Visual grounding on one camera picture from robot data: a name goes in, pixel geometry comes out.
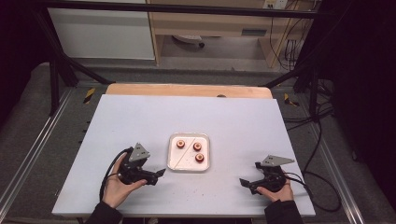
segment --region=table surface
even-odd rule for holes
[[[173,133],[205,133],[210,167],[181,173],[167,167]],[[166,168],[156,186],[131,193],[125,217],[263,217],[270,202],[241,187],[239,178],[263,178],[254,162],[267,155],[295,160],[276,100],[185,96],[103,95],[52,213],[88,217],[99,202],[109,164],[140,142],[151,157],[145,170]],[[301,176],[297,162],[282,165]],[[302,216],[314,216],[302,186],[291,183]]]

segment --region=black sleeve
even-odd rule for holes
[[[85,224],[118,224],[122,214],[104,202],[99,202]]]
[[[303,224],[303,219],[295,201],[280,200],[271,203],[264,209],[268,224]]]

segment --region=black cable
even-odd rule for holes
[[[105,186],[106,186],[107,179],[108,179],[110,176],[115,175],[115,174],[109,175],[109,173],[110,173],[110,171],[111,171],[111,168],[113,168],[114,164],[116,163],[116,161],[119,159],[119,157],[120,157],[123,153],[129,152],[130,150],[131,150],[130,148],[127,148],[127,149],[124,149],[122,152],[120,152],[120,153],[116,156],[116,158],[114,158],[113,162],[111,162],[110,166],[108,167],[107,172],[106,172],[106,175],[105,175],[105,177],[103,178],[102,185],[101,185],[101,187],[100,187],[100,191],[99,191],[99,202],[102,201],[103,196],[104,196],[104,194],[105,194]]]
[[[315,155],[316,155],[316,153],[318,151],[318,147],[319,147],[319,144],[320,144],[320,141],[321,141],[322,127],[321,127],[320,119],[322,119],[322,118],[324,118],[324,117],[326,117],[326,116],[328,116],[329,114],[332,113],[332,107],[328,107],[328,108],[325,108],[323,110],[320,110],[320,109],[324,105],[329,104],[329,103],[330,102],[325,102],[325,103],[321,104],[318,107],[318,109],[316,110],[317,112],[316,112],[315,116],[310,116],[310,117],[307,117],[307,118],[299,118],[299,119],[284,119],[284,120],[285,120],[285,123],[287,123],[287,122],[290,122],[290,123],[298,123],[298,122],[300,122],[301,123],[301,124],[299,124],[299,125],[297,125],[297,126],[295,126],[293,128],[288,129],[288,131],[289,131],[291,129],[294,129],[296,127],[300,127],[300,126],[302,126],[302,125],[304,125],[306,123],[309,123],[309,122],[313,121],[314,117],[318,118],[318,127],[319,127],[318,141],[317,141],[317,143],[315,145],[315,148],[314,148],[313,152],[311,153],[310,158],[308,159],[308,162],[306,163],[304,169],[302,170],[302,174],[303,174],[303,176],[312,175],[312,176],[314,176],[316,178],[319,178],[319,179],[323,180],[325,183],[327,183],[332,188],[332,190],[335,192],[335,195],[337,197],[337,205],[336,205],[336,207],[335,208],[325,208],[325,207],[319,205],[318,203],[316,203],[313,200],[314,195],[313,195],[312,191],[310,190],[310,188],[306,184],[304,184],[303,180],[298,175],[293,174],[293,173],[285,173],[285,174],[292,174],[292,175],[298,176],[300,180],[297,180],[297,179],[294,179],[294,178],[291,178],[291,177],[288,177],[288,176],[286,176],[286,178],[302,184],[304,186],[305,190],[308,192],[308,195],[311,198],[312,204],[315,207],[317,207],[317,208],[319,208],[319,209],[321,209],[323,211],[332,213],[332,212],[338,211],[341,208],[341,206],[342,206],[342,200],[341,200],[341,196],[340,196],[338,190],[335,188],[335,186],[330,181],[326,180],[324,177],[322,177],[320,175],[317,175],[315,173],[307,171],[307,168],[308,168],[309,164],[311,163],[311,161],[313,160],[313,158],[315,157]]]
[[[328,181],[327,179],[325,179],[324,177],[322,177],[322,176],[320,176],[320,175],[317,175],[317,174],[312,173],[312,172],[309,172],[309,171],[305,171],[305,172],[303,173],[303,175],[312,175],[312,176],[315,176],[316,178],[319,178],[319,179],[323,180],[324,182],[326,182],[326,183],[332,188],[332,190],[335,192],[335,195],[336,195],[336,197],[337,197],[338,203],[337,203],[337,206],[336,206],[335,208],[325,208],[325,207],[319,205],[318,203],[314,202],[314,201],[311,199],[312,204],[313,204],[314,206],[318,207],[319,209],[321,209],[321,210],[323,210],[323,211],[330,212],[330,213],[333,213],[333,212],[336,212],[336,211],[340,210],[341,205],[342,205],[342,203],[341,203],[342,200],[341,200],[340,193],[338,192],[338,190],[335,188],[335,186],[334,186],[330,181]]]
[[[280,61],[279,57],[277,57],[276,52],[275,52],[275,50],[274,50],[274,47],[273,47],[273,45],[272,45],[272,32],[273,32],[272,30],[273,30],[273,27],[274,27],[274,17],[271,18],[270,47],[271,47],[272,52],[275,54],[276,60],[279,62],[279,65],[280,65],[283,69],[288,70],[288,68],[285,67],[285,66],[287,66],[287,65],[286,65],[286,64],[283,64],[283,63]]]

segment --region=metal frame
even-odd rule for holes
[[[76,86],[78,79],[72,68],[75,68],[102,84],[111,84],[114,81],[107,80],[95,74],[93,71],[77,63],[68,57],[63,49],[56,33],[50,29],[44,16],[43,9],[69,8],[88,10],[109,10],[109,11],[144,11],[144,12],[167,12],[167,13],[192,13],[192,14],[213,14],[213,15],[234,15],[251,17],[272,17],[272,18],[301,18],[301,19],[325,19],[332,18],[334,14],[330,12],[316,11],[294,11],[294,10],[273,10],[243,7],[204,7],[204,6],[182,6],[182,5],[159,5],[159,4],[134,4],[134,3],[109,3],[109,2],[86,2],[86,1],[64,1],[64,0],[36,0],[29,3],[29,7],[37,24],[40,26],[51,47],[51,111],[50,115],[59,106],[58,74],[63,78],[66,86]]]

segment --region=floor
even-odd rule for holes
[[[118,82],[257,86],[287,72],[287,66],[268,68],[258,42],[253,38],[208,37],[204,41],[205,47],[200,49],[198,46],[180,43],[168,36],[164,42],[163,60],[158,66],[153,65],[152,62],[135,61],[112,61],[108,64],[85,61],[85,63],[101,76]],[[2,148],[0,160],[2,167],[7,167],[0,169],[2,176],[0,192],[4,192],[0,200],[0,214],[4,216],[7,214],[6,217],[0,216],[5,218],[3,223],[77,223],[74,219],[52,215],[51,208],[56,202],[59,190],[78,152],[84,133],[89,128],[89,121],[100,95],[106,91],[106,86],[78,74],[81,82],[77,88],[62,88],[64,92],[70,94],[62,115],[57,119],[49,119],[48,74],[48,67],[45,65],[33,72],[32,80],[21,101],[0,130]],[[306,108],[304,108],[306,96],[294,94],[291,88],[294,80],[292,78],[272,89],[284,118],[306,117]],[[95,87],[94,96],[89,104],[83,104],[88,89],[92,87]],[[289,95],[291,103],[285,104],[285,93]],[[319,103],[327,100],[327,96],[319,97]],[[40,145],[35,140],[46,122],[55,122],[56,125],[53,129],[46,130],[49,135],[44,137]],[[294,125],[287,123],[286,127],[291,128]],[[329,164],[326,163],[328,154],[323,148],[329,149],[334,156],[334,163],[337,164],[350,189],[353,203],[359,209],[348,211],[346,204],[351,202],[344,202],[344,207],[335,213],[316,208],[317,215],[305,217],[304,221],[306,223],[396,223],[394,211],[371,178],[367,167],[364,163],[352,160],[347,140],[337,124],[336,117],[326,117],[322,120],[321,126],[322,148],[315,155],[310,167],[332,182]],[[290,130],[289,135],[297,160],[303,169],[317,143],[318,126],[306,124]],[[32,146],[38,148],[37,155],[32,152]],[[21,164],[26,164],[25,159],[31,160],[30,165],[20,167]],[[26,176],[20,176],[20,181],[14,185],[14,187],[19,186],[15,189],[15,193],[18,194],[9,193],[9,184],[12,183],[13,177],[19,169],[24,168],[27,169]],[[327,184],[313,176],[307,176],[305,181],[312,186],[316,195],[314,201],[327,208],[336,206],[334,192]],[[358,217],[362,220],[352,220],[347,215],[353,212],[358,212]],[[264,223],[264,221],[255,219],[254,223]]]

